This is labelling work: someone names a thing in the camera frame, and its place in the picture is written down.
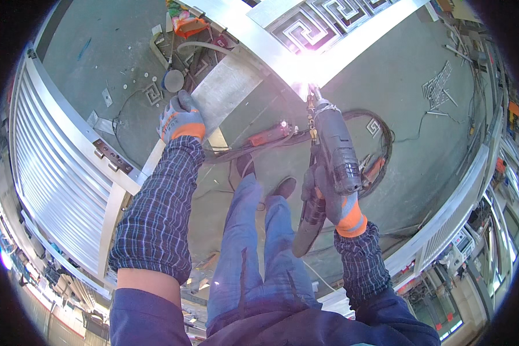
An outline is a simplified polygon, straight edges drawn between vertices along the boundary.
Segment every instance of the pant leg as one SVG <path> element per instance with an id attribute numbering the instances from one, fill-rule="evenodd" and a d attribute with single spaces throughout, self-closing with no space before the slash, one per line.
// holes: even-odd
<path id="1" fill-rule="evenodd" d="M 293 300 L 292 285 L 300 300 L 310 308 L 320 309 L 322 304 L 315 300 L 311 279 L 305 271 L 304 262 L 292 254 L 294 231 L 291 226 L 291 211 L 281 196 L 266 199 L 265 217 L 265 283 L 264 291 Z"/>
<path id="2" fill-rule="evenodd" d="M 206 326 L 216 316 L 238 307 L 244 249 L 245 293 L 263 283 L 259 274 L 256 232 L 256 208 L 261 196 L 262 188 L 253 174 L 245 176 L 236 188 L 225 220 L 219 262 L 210 286 Z"/>

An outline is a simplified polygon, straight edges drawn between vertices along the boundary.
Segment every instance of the glove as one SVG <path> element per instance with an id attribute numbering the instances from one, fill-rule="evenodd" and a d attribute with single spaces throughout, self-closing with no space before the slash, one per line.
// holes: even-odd
<path id="1" fill-rule="evenodd" d="M 358 204 L 358 193 L 349 196 L 340 196 L 336 193 L 329 173 L 325 169 L 324 158 L 320 154 L 319 146 L 311 148 L 317 162 L 306 170 L 302 185 L 302 200 L 311 199 L 318 191 L 325 198 L 326 217 L 336 226 L 336 231 L 343 237 L 353 238 L 365 232 L 367 218 L 361 213 Z"/>
<path id="2" fill-rule="evenodd" d="M 196 107 L 196 104 L 185 90 L 180 90 L 177 96 L 169 101 L 169 108 L 159 116 L 159 128 L 156 130 L 166 144 L 180 136 L 193 136 L 202 142 L 206 134 L 206 127 Z"/>

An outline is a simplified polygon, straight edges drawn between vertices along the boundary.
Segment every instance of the metal disc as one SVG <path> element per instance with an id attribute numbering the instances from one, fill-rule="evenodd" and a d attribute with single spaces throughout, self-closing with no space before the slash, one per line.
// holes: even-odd
<path id="1" fill-rule="evenodd" d="M 177 91 L 181 90 L 184 83 L 185 78 L 179 70 L 171 70 L 167 72 L 163 79 L 163 84 L 170 93 L 176 93 Z"/>

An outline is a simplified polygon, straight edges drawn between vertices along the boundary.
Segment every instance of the forearm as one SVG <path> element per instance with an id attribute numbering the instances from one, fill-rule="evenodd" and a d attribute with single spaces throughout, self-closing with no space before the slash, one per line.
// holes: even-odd
<path id="1" fill-rule="evenodd" d="M 350 308 L 357 309 L 370 297 L 391 287 L 379 247 L 379 229 L 371 222 L 360 236 L 346 238 L 334 232 L 334 246 L 342 256 L 344 289 Z"/>
<path id="2" fill-rule="evenodd" d="M 191 270 L 187 243 L 192 194 L 204 151 L 194 137 L 166 146 L 154 173 L 135 195 L 117 226 L 110 266 L 158 271 L 179 284 Z"/>

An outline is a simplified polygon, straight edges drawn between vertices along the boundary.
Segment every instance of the dark shoe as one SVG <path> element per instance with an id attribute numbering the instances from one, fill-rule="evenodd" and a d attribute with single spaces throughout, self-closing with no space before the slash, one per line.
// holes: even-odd
<path id="1" fill-rule="evenodd" d="M 246 172 L 242 174 L 244 169 L 246 168 L 246 165 L 248 164 L 248 168 L 246 169 Z M 239 156 L 236 159 L 236 170 L 238 171 L 238 174 L 241 178 L 244 178 L 250 173 L 253 173 L 254 176 L 256 176 L 256 170 L 254 169 L 254 161 L 252 161 L 252 155 L 250 154 L 244 154 L 242 156 Z"/>
<path id="2" fill-rule="evenodd" d="M 273 196 L 282 196 L 282 197 L 284 197 L 284 199 L 288 199 L 291 196 L 291 194 L 295 188 L 296 188 L 296 179 L 294 179 L 291 176 L 288 176 L 279 183 L 279 185 L 277 186 L 275 191 L 273 191 L 272 195 Z"/>

